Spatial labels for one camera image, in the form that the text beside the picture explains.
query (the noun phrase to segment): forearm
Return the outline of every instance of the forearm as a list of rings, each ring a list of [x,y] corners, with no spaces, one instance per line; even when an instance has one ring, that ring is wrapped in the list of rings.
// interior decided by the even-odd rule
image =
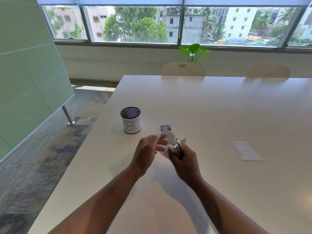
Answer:
[[[57,225],[50,234],[106,233],[138,178],[134,169],[126,168]]]
[[[220,234],[268,234],[204,179],[198,179],[191,188]]]

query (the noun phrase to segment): chair backrest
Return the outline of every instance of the chair backrest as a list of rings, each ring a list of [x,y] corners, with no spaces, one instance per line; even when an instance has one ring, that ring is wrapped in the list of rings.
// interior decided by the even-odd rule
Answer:
[[[200,64],[185,61],[170,62],[161,69],[161,75],[205,76],[206,70]]]
[[[248,67],[247,77],[289,78],[291,70],[274,63],[255,63]]]

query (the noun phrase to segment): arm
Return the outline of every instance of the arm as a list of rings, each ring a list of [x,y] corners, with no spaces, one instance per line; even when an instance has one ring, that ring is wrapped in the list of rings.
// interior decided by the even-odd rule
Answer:
[[[184,157],[169,150],[178,176],[197,194],[209,218],[220,234],[268,234],[201,176],[196,153],[181,144]]]
[[[162,134],[142,138],[130,165],[72,212],[49,234],[106,233],[134,184],[152,164],[156,150],[165,150],[157,146],[157,144],[167,144],[163,140],[165,137],[166,135]]]

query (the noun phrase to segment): floor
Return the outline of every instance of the floor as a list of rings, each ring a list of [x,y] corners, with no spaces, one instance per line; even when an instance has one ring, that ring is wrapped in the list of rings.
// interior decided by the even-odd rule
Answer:
[[[68,126],[63,110],[57,110],[0,163],[0,234],[28,232],[113,93],[76,88],[117,86],[81,80],[72,84],[75,96],[66,108],[76,123]]]

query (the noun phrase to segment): hand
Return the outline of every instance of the hand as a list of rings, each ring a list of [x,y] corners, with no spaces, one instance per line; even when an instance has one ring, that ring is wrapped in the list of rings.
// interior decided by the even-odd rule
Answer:
[[[165,137],[165,134],[158,134],[140,139],[133,159],[129,165],[129,167],[135,170],[138,177],[142,177],[146,173],[154,160],[156,151],[165,151],[165,148],[158,146],[158,144],[168,144],[167,141],[163,140]]]
[[[184,143],[181,143],[181,149],[184,153],[184,157],[181,160],[179,159],[179,154],[176,154],[177,151],[173,149],[168,149],[169,158],[180,179],[192,188],[196,182],[202,179],[197,156],[196,153]]]

